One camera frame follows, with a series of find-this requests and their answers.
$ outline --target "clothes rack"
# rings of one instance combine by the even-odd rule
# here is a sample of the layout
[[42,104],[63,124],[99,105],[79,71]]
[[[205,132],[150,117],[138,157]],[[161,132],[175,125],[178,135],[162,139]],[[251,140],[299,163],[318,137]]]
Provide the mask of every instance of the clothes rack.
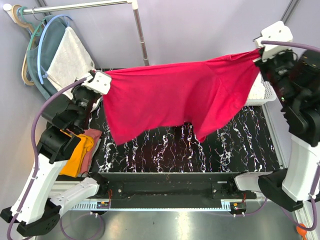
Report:
[[[102,7],[102,6],[109,6],[109,5],[118,5],[118,4],[131,4],[135,24],[137,27],[139,40],[142,48],[142,55],[143,61],[145,66],[149,66],[149,59],[147,54],[147,48],[145,44],[144,34],[142,31],[139,10],[138,10],[138,3],[137,0],[105,0],[105,1],[94,1],[94,2],[86,2],[86,3],[77,3],[71,5],[64,5],[64,6],[41,6],[41,7],[34,7],[34,8],[25,8],[23,10],[24,15],[28,14],[43,14],[49,12],[56,12],[56,11],[63,11],[63,10],[73,10],[73,9],[85,9],[85,8],[93,8],[93,7]],[[9,4],[5,4],[3,9],[10,15],[11,8]]]

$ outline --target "pink fabric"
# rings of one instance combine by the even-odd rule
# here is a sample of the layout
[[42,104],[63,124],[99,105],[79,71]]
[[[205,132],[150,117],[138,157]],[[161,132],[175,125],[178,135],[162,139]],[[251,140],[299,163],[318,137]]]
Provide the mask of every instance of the pink fabric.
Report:
[[83,158],[82,161],[82,165],[81,165],[81,170],[80,170],[80,174],[83,174],[84,172],[88,172],[91,166],[91,162],[92,162],[92,153],[94,152],[94,150],[96,149],[97,146],[97,142],[99,140],[99,138],[101,137],[102,132],[96,129],[88,129],[88,130],[84,130],[84,135],[92,137],[94,144],[93,147],[91,148],[90,151],[88,151]]
[[245,105],[259,68],[258,49],[207,61],[107,71],[104,112],[117,145],[157,127],[191,122],[200,142]]

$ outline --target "black and white marble pattern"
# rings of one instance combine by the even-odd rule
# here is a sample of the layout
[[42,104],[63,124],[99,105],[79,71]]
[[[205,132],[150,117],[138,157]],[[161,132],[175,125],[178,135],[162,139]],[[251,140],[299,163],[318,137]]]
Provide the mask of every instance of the black and white marble pattern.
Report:
[[134,173],[242,172],[278,170],[262,108],[244,107],[225,127],[197,140],[193,126],[159,127],[116,145],[100,107],[90,128],[102,131],[91,171]]

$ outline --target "white towel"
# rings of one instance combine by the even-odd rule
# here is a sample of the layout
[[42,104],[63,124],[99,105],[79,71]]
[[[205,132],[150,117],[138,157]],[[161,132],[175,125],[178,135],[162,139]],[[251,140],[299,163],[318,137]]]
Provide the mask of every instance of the white towel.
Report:
[[261,81],[262,81],[262,76],[259,73],[252,85],[248,99],[254,100],[254,99],[265,98],[266,88]]
[[[65,29],[60,45],[46,72],[47,79],[59,91],[95,68],[94,61],[71,27]],[[72,99],[71,90],[64,93]]]

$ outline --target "teal cloth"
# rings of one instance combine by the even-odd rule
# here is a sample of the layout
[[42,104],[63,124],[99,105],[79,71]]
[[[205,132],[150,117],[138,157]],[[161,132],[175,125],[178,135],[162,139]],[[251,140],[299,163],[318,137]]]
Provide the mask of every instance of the teal cloth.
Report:
[[[49,22],[54,16],[49,15],[44,17],[46,22]],[[48,70],[52,60],[55,57],[59,44],[65,34],[67,23],[62,18],[57,18],[54,20],[51,25],[48,27],[46,34],[43,39],[42,49],[41,49],[41,73],[46,75],[44,70]],[[38,55],[38,46],[30,49],[26,52],[26,63],[28,67],[28,72],[31,76],[31,79],[34,82],[34,85],[41,92],[43,97],[47,100],[53,94],[57,92],[57,89],[51,84],[51,82],[44,77],[43,84],[40,83],[37,70],[37,55]]]

